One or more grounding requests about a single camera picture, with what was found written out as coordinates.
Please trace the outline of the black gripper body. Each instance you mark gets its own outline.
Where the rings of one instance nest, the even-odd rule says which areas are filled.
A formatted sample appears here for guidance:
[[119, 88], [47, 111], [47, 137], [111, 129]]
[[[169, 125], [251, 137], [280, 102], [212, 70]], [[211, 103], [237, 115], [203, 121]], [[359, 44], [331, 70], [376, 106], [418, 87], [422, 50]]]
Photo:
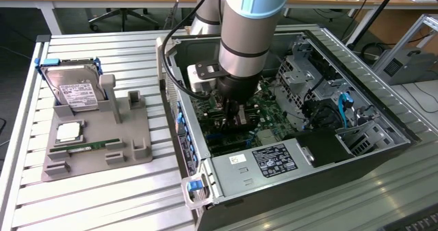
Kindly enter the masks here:
[[247, 78], [223, 76], [217, 79], [217, 89], [224, 98], [245, 104], [256, 93], [259, 81], [260, 74]]

